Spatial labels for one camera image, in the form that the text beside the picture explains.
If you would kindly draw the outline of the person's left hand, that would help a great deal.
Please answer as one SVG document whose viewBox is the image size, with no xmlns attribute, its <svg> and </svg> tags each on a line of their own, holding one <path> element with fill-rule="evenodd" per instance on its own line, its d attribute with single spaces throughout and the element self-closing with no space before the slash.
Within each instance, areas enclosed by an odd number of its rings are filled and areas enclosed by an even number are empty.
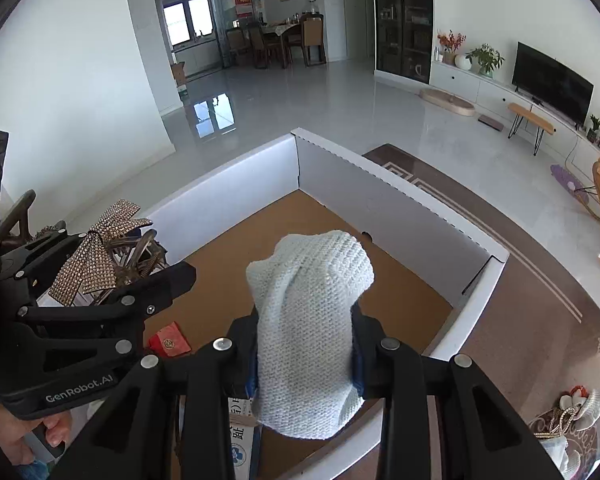
<svg viewBox="0 0 600 480">
<path fill-rule="evenodd" d="M 21 420 L 0 404 L 0 448 L 12 466 L 30 465 L 34 461 L 33 452 L 24 436 L 43 425 L 45 440 L 57 448 L 61 443 L 68 444 L 71 437 L 72 416 L 70 412 L 53 414 L 41 419 Z"/>
</svg>

